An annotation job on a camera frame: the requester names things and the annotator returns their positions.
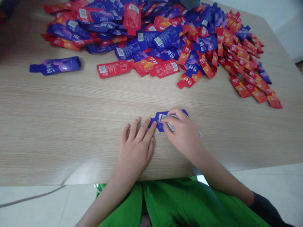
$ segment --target barcode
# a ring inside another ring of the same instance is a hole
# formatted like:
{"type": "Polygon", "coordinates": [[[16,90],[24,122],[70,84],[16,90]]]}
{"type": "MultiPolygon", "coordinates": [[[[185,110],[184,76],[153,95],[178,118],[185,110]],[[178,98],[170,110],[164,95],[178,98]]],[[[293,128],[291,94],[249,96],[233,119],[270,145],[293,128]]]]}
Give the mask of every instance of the barcode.
{"type": "Polygon", "coordinates": [[[107,73],[105,66],[99,66],[100,73],[107,73]]]}
{"type": "Polygon", "coordinates": [[[80,17],[87,19],[86,10],[85,9],[79,9],[80,17]]]}
{"type": "Polygon", "coordinates": [[[154,41],[157,43],[158,46],[161,46],[163,44],[162,40],[159,37],[155,38],[154,41]]]}
{"type": "Polygon", "coordinates": [[[171,65],[174,67],[174,72],[175,72],[175,71],[178,71],[177,63],[172,62],[171,65]]]}
{"type": "Polygon", "coordinates": [[[123,57],[123,56],[124,56],[124,52],[123,52],[123,50],[122,50],[121,48],[117,48],[117,51],[118,51],[118,55],[119,55],[120,57],[123,57]]]}
{"type": "Polygon", "coordinates": [[[133,4],[130,4],[130,5],[129,5],[129,8],[132,9],[132,10],[134,10],[134,11],[136,11],[137,13],[139,13],[139,9],[138,9],[137,6],[135,6],[135,5],[133,5],[133,4]]]}
{"type": "Polygon", "coordinates": [[[156,31],[157,31],[157,30],[155,29],[154,26],[151,26],[151,27],[149,28],[149,30],[150,30],[151,32],[156,32],[156,31]]]}
{"type": "Polygon", "coordinates": [[[78,22],[74,21],[74,20],[70,20],[68,23],[69,26],[75,28],[78,25],[78,22]]]}
{"type": "Polygon", "coordinates": [[[202,21],[202,25],[207,26],[208,25],[208,21],[207,20],[202,21]]]}
{"type": "Polygon", "coordinates": [[[202,28],[202,34],[204,35],[206,33],[206,27],[202,28]]]}
{"type": "Polygon", "coordinates": [[[143,33],[141,32],[138,32],[138,41],[139,42],[142,42],[144,39],[143,39],[143,33]]]}

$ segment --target white floor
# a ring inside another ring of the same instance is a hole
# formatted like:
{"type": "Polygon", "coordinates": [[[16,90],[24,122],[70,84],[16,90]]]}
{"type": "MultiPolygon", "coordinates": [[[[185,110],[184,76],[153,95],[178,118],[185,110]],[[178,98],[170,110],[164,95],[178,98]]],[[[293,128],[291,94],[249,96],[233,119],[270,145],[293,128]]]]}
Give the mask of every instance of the white floor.
{"type": "MultiPolygon", "coordinates": [[[[303,226],[303,163],[233,173],[268,198],[283,220],[303,226]]],[[[57,186],[0,187],[0,204],[49,192],[57,186]]],[[[93,185],[67,186],[51,195],[0,208],[3,227],[74,226],[96,196],[93,185]]]]}

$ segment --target hand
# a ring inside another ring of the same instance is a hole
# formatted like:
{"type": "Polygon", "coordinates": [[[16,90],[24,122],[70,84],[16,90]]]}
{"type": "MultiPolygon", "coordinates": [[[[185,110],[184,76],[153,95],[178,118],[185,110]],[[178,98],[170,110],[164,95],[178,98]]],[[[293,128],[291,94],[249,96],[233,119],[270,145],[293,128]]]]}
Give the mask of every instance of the hand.
{"type": "Polygon", "coordinates": [[[178,120],[173,117],[162,119],[163,128],[168,140],[181,154],[196,166],[196,162],[200,158],[203,149],[199,139],[198,127],[178,108],[170,110],[167,115],[171,114],[176,114],[178,120]],[[175,132],[170,130],[167,123],[175,128],[175,132]]]}
{"type": "Polygon", "coordinates": [[[153,155],[155,146],[154,132],[157,122],[151,125],[146,132],[151,121],[148,117],[144,124],[140,127],[138,133],[137,128],[141,118],[138,117],[132,125],[129,136],[129,124],[125,126],[121,135],[121,147],[119,155],[119,164],[117,170],[123,174],[129,182],[135,183],[144,172],[153,155]]]}

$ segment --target green shirt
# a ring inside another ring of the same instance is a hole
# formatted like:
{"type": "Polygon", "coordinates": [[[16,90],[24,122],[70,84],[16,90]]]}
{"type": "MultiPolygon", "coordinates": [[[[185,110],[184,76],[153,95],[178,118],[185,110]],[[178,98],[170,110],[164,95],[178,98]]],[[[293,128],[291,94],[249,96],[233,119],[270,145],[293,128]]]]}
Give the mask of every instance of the green shirt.
{"type": "Polygon", "coordinates": [[[100,226],[139,227],[143,196],[153,227],[176,226],[176,214],[185,220],[194,219],[201,226],[269,227],[238,198],[190,178],[137,182],[100,226]]]}

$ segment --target dark sleeve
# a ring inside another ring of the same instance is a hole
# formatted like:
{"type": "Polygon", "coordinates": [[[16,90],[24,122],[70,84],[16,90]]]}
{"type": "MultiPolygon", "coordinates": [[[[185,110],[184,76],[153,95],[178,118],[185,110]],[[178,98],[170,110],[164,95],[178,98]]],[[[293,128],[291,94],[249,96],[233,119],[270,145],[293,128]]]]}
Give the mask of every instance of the dark sleeve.
{"type": "Polygon", "coordinates": [[[269,202],[267,198],[253,192],[255,200],[249,207],[259,217],[266,221],[272,227],[294,227],[293,225],[286,224],[277,209],[269,202]]]}

